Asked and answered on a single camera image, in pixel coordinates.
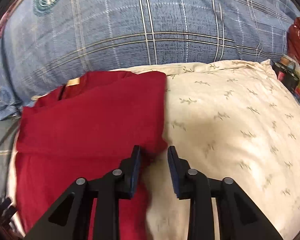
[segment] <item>leaf pattern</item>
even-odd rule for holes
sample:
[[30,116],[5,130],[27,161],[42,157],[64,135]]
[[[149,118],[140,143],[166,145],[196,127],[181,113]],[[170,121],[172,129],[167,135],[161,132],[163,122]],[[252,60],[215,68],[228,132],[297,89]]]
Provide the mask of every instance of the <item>leaf pattern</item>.
[[276,146],[271,146],[270,152],[272,152],[274,155],[277,155],[277,152],[278,152],[278,151],[279,151],[279,150],[277,149]]
[[247,109],[249,109],[253,113],[260,114],[257,109],[253,109],[252,107],[247,107]]
[[179,99],[181,100],[180,103],[188,103],[188,105],[191,104],[191,103],[196,103],[197,102],[197,100],[191,100],[190,98],[189,98],[189,100],[188,99],[182,99],[182,98],[179,98]]
[[245,133],[243,131],[240,131],[240,132],[242,133],[244,138],[247,138],[247,137],[248,138],[255,138],[256,137],[254,134],[250,133],[249,131],[248,131],[248,133]]
[[295,139],[296,140],[296,137],[293,135],[293,133],[289,133],[288,136],[290,136],[291,138]]
[[282,191],[281,191],[281,194],[284,194],[285,196],[286,196],[286,195],[289,195],[289,196],[290,196],[290,190],[286,188],[285,190],[282,190]]
[[276,129],[277,129],[277,122],[276,122],[276,121],[273,121],[273,122],[272,122],[272,129],[273,129],[273,130],[276,130]]
[[288,119],[292,119],[293,118],[293,115],[292,114],[285,114],[285,116],[288,118]]
[[172,79],[175,78],[175,76],[178,76],[179,74],[174,74],[174,75],[171,75],[170,77],[172,77]]
[[183,122],[177,122],[176,120],[174,120],[172,123],[171,123],[172,127],[175,128],[176,127],[179,127],[181,128],[182,130],[186,131],[186,127],[185,127],[185,124]]
[[229,96],[232,96],[232,92],[234,91],[233,90],[226,91],[225,96],[227,100],[229,99]]
[[265,190],[269,185],[271,185],[271,180],[273,178],[272,174],[269,174],[268,177],[266,177],[266,183],[262,186],[262,188]]
[[248,89],[248,91],[249,91],[249,93],[252,93],[253,95],[255,95],[255,96],[257,96],[258,94],[257,93],[255,93],[255,92],[253,92],[252,90],[250,90],[249,88],[247,88]]
[[218,66],[216,66],[215,64],[211,64],[210,67],[213,68],[213,69],[218,68]]
[[209,83],[207,83],[207,82],[202,82],[202,81],[195,81],[194,83],[198,83],[198,84],[200,84],[200,85],[205,84],[205,85],[210,86]]
[[240,161],[239,165],[240,165],[241,169],[247,168],[247,169],[251,170],[250,166],[248,164],[246,164],[244,161]]
[[284,162],[284,164],[287,166],[287,168],[291,168],[292,166],[293,166],[293,164],[291,163],[291,162],[289,162],[289,163],[286,163],[286,162]]
[[223,120],[222,118],[230,118],[230,117],[226,113],[221,114],[220,112],[218,112],[218,114],[213,117],[214,120],[216,118],[220,118],[221,120]]
[[236,78],[228,79],[227,82],[234,82],[234,81],[239,81]]
[[204,152],[204,156],[207,158],[208,154],[210,151],[214,151],[214,146],[215,146],[216,142],[215,141],[211,141],[210,143],[208,143],[207,147],[203,150]]
[[191,73],[191,72],[194,72],[194,70],[192,70],[191,68],[189,68],[189,69],[184,68],[183,70],[185,71],[185,73]]

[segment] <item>folded red fabric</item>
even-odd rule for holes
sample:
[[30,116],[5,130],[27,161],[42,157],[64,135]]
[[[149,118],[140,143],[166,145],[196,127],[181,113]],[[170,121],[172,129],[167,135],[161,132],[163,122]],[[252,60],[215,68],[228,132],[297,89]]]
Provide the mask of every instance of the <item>folded red fabric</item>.
[[[141,145],[150,160],[162,139],[166,76],[160,72],[88,72],[25,107],[16,156],[17,208],[28,232],[78,177],[102,177]],[[146,240],[147,192],[120,200],[122,240]]]

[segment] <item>blue plaid fabric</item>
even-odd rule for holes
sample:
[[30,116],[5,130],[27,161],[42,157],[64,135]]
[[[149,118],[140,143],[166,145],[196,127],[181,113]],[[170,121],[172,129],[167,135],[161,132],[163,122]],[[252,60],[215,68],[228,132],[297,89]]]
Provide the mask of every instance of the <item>blue plaid fabric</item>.
[[0,119],[86,71],[274,60],[290,0],[24,0],[0,39]]

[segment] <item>metal pin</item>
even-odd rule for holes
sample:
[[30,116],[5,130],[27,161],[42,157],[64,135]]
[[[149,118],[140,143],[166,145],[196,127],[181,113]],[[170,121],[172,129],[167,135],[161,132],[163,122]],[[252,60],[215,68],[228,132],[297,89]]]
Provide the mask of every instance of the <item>metal pin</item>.
[[112,174],[113,174],[114,176],[119,176],[119,175],[122,174],[122,170],[116,169],[116,170],[112,171]]
[[232,184],[232,183],[233,183],[233,179],[231,179],[231,178],[229,178],[229,177],[226,177],[226,178],[224,178],[223,180],[224,180],[224,182],[225,182],[226,184]]
[[189,169],[188,170],[188,174],[189,175],[197,175],[198,174],[198,171],[196,169]]
[[86,180],[84,178],[79,178],[79,179],[76,180],[76,184],[78,184],[78,185],[82,185],[85,182],[86,182]]

